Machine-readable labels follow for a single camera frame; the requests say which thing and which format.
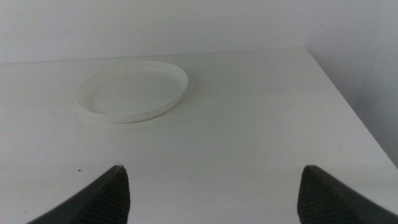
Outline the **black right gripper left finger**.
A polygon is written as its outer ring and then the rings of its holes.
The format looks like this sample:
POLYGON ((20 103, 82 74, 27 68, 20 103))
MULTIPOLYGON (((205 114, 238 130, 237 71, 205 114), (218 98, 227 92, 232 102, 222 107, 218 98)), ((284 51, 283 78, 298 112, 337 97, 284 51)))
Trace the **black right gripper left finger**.
POLYGON ((30 224, 126 224, 130 205, 128 174, 117 165, 30 224))

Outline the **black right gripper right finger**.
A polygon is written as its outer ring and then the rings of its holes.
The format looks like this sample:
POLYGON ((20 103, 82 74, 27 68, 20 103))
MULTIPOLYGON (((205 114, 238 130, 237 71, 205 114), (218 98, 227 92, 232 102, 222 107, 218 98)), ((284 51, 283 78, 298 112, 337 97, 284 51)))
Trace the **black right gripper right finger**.
POLYGON ((315 165, 303 169, 297 213, 301 223, 397 223, 395 213, 315 165))

